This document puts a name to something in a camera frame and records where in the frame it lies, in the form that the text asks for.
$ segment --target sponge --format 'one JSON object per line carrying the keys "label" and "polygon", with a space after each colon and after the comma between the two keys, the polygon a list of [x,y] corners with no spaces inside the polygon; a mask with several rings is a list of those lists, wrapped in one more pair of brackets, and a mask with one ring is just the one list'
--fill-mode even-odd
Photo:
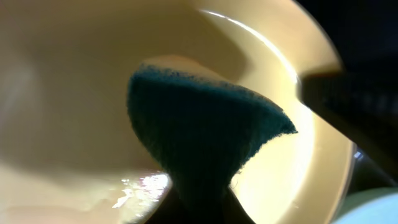
{"label": "sponge", "polygon": [[129,81],[127,110],[141,143],[196,213],[216,209],[263,144],[297,132],[271,100],[174,56],[141,64]]}

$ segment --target bowl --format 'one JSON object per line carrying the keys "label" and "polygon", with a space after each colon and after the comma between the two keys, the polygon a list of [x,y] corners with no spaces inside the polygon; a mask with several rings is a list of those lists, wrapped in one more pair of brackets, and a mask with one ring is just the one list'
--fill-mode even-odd
{"label": "bowl", "polygon": [[288,0],[3,0],[0,221],[141,222],[170,186],[126,113],[148,57],[190,57],[282,107],[299,134],[262,147],[231,181],[256,223],[328,223],[351,142],[297,99],[300,77],[338,70],[317,24]]}

